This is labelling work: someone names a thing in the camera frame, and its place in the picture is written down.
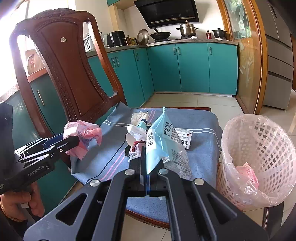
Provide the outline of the person's left hand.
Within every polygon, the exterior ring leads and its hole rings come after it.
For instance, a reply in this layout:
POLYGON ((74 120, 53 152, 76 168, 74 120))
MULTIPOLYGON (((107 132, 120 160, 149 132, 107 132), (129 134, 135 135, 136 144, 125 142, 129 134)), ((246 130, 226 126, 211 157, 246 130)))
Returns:
POLYGON ((31 184, 31 189, 32 193, 8 191, 1 194, 1 210, 7 218, 16 222, 27 220, 24 213, 18 208, 18 204, 21 203, 28 203, 33 215, 38 217, 44 215, 45 209, 37 182, 31 184))

